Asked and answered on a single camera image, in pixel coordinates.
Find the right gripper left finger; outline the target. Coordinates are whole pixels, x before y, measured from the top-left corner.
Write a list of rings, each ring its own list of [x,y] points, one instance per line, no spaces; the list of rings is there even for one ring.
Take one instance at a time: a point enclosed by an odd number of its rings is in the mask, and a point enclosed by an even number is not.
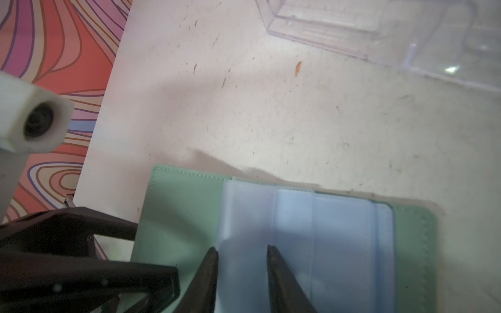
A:
[[[211,247],[174,312],[214,313],[218,271],[219,254]]]

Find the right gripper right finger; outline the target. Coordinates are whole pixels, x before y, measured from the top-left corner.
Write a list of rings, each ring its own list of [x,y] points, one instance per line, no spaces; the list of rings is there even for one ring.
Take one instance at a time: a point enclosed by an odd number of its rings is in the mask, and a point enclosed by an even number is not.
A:
[[[276,246],[267,246],[267,279],[271,312],[317,312]]]

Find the mint green card wallet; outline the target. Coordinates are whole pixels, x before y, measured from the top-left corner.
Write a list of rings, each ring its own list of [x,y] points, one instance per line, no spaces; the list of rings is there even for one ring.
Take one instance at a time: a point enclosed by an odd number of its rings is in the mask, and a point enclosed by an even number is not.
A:
[[[436,312],[437,219],[376,202],[156,165],[131,259],[178,268],[219,253],[217,312],[269,312],[275,246],[318,312]]]

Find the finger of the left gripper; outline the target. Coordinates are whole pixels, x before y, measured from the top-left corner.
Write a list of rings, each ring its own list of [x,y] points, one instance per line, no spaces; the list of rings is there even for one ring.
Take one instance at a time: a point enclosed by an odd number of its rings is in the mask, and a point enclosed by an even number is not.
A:
[[[1,226],[2,312],[115,312],[123,293],[141,293],[131,312],[161,312],[180,296],[170,266],[102,260],[95,236],[134,241],[136,223],[87,207],[33,213]]]

